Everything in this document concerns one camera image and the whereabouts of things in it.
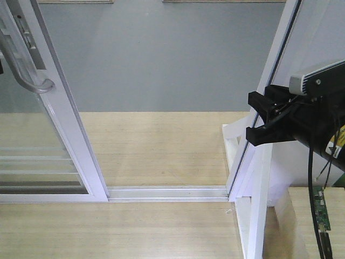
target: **glass pane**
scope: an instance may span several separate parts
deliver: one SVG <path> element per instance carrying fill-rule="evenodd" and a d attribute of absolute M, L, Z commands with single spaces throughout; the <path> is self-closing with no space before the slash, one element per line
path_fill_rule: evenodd
<path fill-rule="evenodd" d="M 87 193 L 40 96 L 0 60 L 0 193 Z"/>

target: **green circuit board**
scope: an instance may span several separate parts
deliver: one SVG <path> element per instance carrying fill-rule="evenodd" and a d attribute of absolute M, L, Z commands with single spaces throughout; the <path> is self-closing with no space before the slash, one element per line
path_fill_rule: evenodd
<path fill-rule="evenodd" d="M 325 196 L 321 186 L 313 187 L 316 220 L 321 231 L 330 230 Z"/>

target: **door handle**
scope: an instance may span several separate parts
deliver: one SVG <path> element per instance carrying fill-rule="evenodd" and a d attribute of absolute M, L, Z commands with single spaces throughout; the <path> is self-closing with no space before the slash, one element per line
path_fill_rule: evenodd
<path fill-rule="evenodd" d="M 41 85 L 35 85 L 23 77 L 19 69 L 19 66 L 17 64 L 16 57 L 11 51 L 11 47 L 6 41 L 6 37 L 4 33 L 1 31 L 1 29 L 0 29 L 0 50 L 2 51 L 2 54 L 4 58 L 6 59 L 7 63 L 9 64 L 9 67 L 16 81 L 23 88 L 29 90 L 30 92 L 38 93 L 38 94 L 46 93 L 53 89 L 55 84 L 50 79 L 45 79 Z"/>

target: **wooden floor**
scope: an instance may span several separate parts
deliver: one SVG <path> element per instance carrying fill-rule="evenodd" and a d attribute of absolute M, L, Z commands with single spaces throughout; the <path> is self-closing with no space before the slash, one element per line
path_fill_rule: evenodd
<path fill-rule="evenodd" d="M 0 205 L 1 259 L 242 258 L 231 203 Z M 264 259 L 284 259 L 274 211 Z"/>
<path fill-rule="evenodd" d="M 106 182 L 224 185 L 221 125 L 246 113 L 82 113 Z M 242 258 L 233 204 L 0 205 L 1 259 Z M 274 210 L 264 259 L 284 259 Z"/>
<path fill-rule="evenodd" d="M 222 124 L 246 112 L 83 112 L 107 186 L 225 185 Z"/>

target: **black cable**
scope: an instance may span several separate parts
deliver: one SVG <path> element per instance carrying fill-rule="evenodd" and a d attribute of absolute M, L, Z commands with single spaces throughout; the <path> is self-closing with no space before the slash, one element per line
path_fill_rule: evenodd
<path fill-rule="evenodd" d="M 326 189 L 326 186 L 327 186 L 327 183 L 328 183 L 328 178 L 329 178 L 329 175 L 330 175 L 330 168 L 332 167 L 332 159 L 329 163 L 329 167 L 328 167 L 328 172 L 327 172 L 327 177 L 326 177 L 326 181 L 325 181 L 325 185 L 323 186 L 323 189 Z"/>
<path fill-rule="evenodd" d="M 313 194 L 313 153 L 314 153 L 314 144 L 315 144 L 315 131 L 316 125 L 318 123 L 318 109 L 315 109 L 314 113 L 314 127 L 310 133 L 310 140 L 309 140 L 309 158 L 308 158 L 308 191 L 309 191 L 309 202 L 310 202 L 310 212 L 312 213 L 313 219 L 313 226 L 315 232 L 316 242 L 318 244 L 318 249 L 320 253 L 320 259 L 325 259 L 322 243 L 319 235 L 319 226 L 316 220 L 316 211 L 315 211 L 315 201 L 314 201 L 314 194 Z"/>

